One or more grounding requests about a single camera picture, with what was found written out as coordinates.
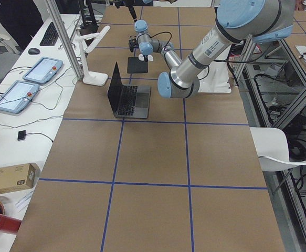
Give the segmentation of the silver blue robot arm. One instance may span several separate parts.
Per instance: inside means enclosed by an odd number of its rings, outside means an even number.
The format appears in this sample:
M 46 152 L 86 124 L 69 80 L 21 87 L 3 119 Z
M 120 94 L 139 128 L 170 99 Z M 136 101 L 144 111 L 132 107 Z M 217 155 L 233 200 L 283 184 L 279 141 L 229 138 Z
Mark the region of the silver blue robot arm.
M 156 0 L 157 2 L 169 2 L 170 4 L 173 4 L 177 2 L 177 0 Z M 119 1 L 113 1 L 114 6 L 119 9 L 120 6 L 125 6 L 128 8 L 131 17 L 133 18 L 134 23 L 138 20 L 134 6 L 145 6 L 145 5 L 151 5 L 153 0 L 143 0 L 139 1 L 139 3 L 136 3 L 135 0 L 119 0 Z
M 134 24 L 136 37 L 129 40 L 129 48 L 138 48 L 148 61 L 148 55 L 160 53 L 170 71 L 159 75 L 157 88 L 164 98 L 188 98 L 198 93 L 198 75 L 231 44 L 251 35 L 255 43 L 287 38 L 293 29 L 294 1 L 220 1 L 215 26 L 199 45 L 181 60 L 167 41 L 153 39 L 147 23 Z

